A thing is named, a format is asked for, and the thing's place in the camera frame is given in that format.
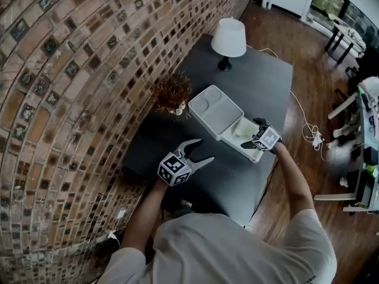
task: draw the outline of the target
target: desk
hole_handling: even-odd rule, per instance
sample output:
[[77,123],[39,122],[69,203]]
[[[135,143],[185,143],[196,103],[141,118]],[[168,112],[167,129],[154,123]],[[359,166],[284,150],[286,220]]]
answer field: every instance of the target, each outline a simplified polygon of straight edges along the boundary
[[362,209],[360,207],[346,207],[343,210],[344,211],[374,211],[379,210],[379,182],[378,178],[375,178],[373,189],[371,190],[367,186],[360,186],[359,180],[361,178],[362,171],[365,170],[366,164],[363,161],[363,151],[367,147],[372,147],[376,150],[379,150],[379,141],[374,137],[374,133],[370,132],[371,124],[369,122],[369,115],[364,107],[364,103],[362,100],[362,96],[359,92],[356,92],[353,96],[351,96],[348,100],[346,100],[341,106],[339,106],[338,109],[333,111],[328,115],[329,119],[334,118],[338,115],[342,110],[344,110],[349,104],[353,103],[354,101],[357,102],[357,106],[359,109],[359,117],[361,122],[361,143],[364,143],[364,146],[360,147],[361,154],[358,158],[358,180],[355,187],[355,191],[352,193],[340,193],[335,195],[315,195],[315,200],[320,201],[354,201],[356,200],[356,196],[358,193],[359,188],[364,189],[364,195],[370,198],[370,203],[368,206],[368,209]]
[[[221,57],[210,42],[211,36],[202,36],[180,66],[191,79],[193,95],[216,85],[244,110],[246,118],[266,118],[282,131],[290,99],[292,65],[248,48],[243,56],[232,58],[232,70],[222,72],[217,68]],[[274,163],[275,156],[269,152],[253,164],[226,143],[212,138],[195,118],[182,115],[176,120],[151,112],[130,144],[126,166],[143,176],[156,177],[157,166],[167,152],[192,138],[201,138],[204,143],[191,158],[215,159],[188,182],[170,191],[194,205],[212,202],[237,223],[246,225],[259,204]]]
[[341,21],[340,20],[333,20],[333,25],[335,27],[334,28],[334,33],[333,33],[332,38],[330,38],[329,42],[327,43],[327,45],[325,47],[325,50],[329,52],[329,49],[330,49],[331,45],[333,44],[335,38],[337,37],[337,35],[339,33],[341,33],[341,34],[340,34],[338,40],[336,41],[335,45],[332,47],[332,51],[336,50],[336,48],[341,43],[341,40],[343,38],[345,38],[348,42],[350,42],[348,48],[345,50],[345,52],[342,54],[342,56],[337,60],[337,64],[341,64],[342,63],[342,61],[348,55],[350,49],[352,49],[353,46],[357,46],[362,51],[366,49],[363,45],[359,44],[359,42],[357,42],[356,40],[354,40],[352,37],[349,36],[350,27],[347,24],[342,24],[344,22],[342,20]]

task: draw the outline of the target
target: white t-shirt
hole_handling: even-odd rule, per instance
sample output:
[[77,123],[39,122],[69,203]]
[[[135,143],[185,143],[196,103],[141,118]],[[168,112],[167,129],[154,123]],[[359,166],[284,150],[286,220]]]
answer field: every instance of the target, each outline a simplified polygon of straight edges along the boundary
[[337,267],[311,209],[291,220],[281,247],[258,240],[224,215],[187,214],[159,227],[154,249],[148,265],[141,251],[119,249],[97,284],[329,284]]

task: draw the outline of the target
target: dried plant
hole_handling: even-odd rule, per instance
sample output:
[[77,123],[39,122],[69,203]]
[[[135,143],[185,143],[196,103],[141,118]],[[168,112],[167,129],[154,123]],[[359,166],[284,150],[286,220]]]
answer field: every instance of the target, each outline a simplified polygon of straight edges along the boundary
[[184,109],[192,98],[191,80],[180,71],[159,78],[152,90],[157,97],[158,110],[167,114],[181,115],[182,112],[177,112],[178,108]]

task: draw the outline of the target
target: black table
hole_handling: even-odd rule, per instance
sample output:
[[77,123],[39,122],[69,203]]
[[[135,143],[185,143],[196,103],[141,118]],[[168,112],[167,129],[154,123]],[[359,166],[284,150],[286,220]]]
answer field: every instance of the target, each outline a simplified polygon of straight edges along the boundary
[[[287,113],[292,81],[292,65],[254,49],[232,58],[233,68],[222,72],[220,61],[204,35],[185,58],[180,70],[191,79],[194,96],[210,85],[219,87],[240,106],[245,117],[266,118],[281,132]],[[208,156],[215,159],[191,176],[184,184],[170,188],[194,205],[206,204],[210,211],[224,212],[239,224],[249,222],[264,192],[274,155],[264,153],[257,164],[243,157],[226,143],[216,141],[193,117],[179,119],[151,112],[141,124],[126,156],[126,166],[145,177],[156,177],[158,164],[182,141],[201,138],[193,160]]]

